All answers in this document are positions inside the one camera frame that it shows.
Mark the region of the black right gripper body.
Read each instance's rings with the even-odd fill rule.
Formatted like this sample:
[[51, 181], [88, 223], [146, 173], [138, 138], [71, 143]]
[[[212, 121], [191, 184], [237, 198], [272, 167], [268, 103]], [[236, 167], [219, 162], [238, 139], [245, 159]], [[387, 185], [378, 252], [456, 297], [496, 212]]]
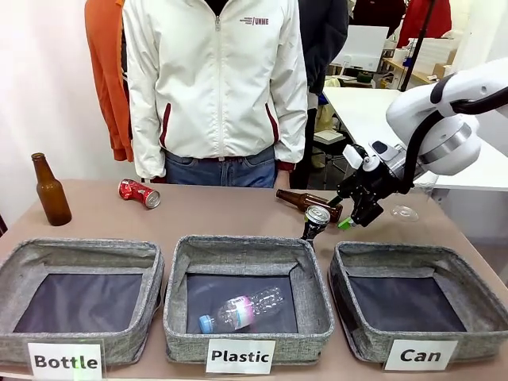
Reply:
[[379, 203], [397, 193], [399, 186], [398, 179], [382, 161], [372, 171], [365, 171], [362, 164], [348, 164], [348, 175], [344, 180], [356, 181], [356, 189], [350, 197], [353, 201], [372, 199]]

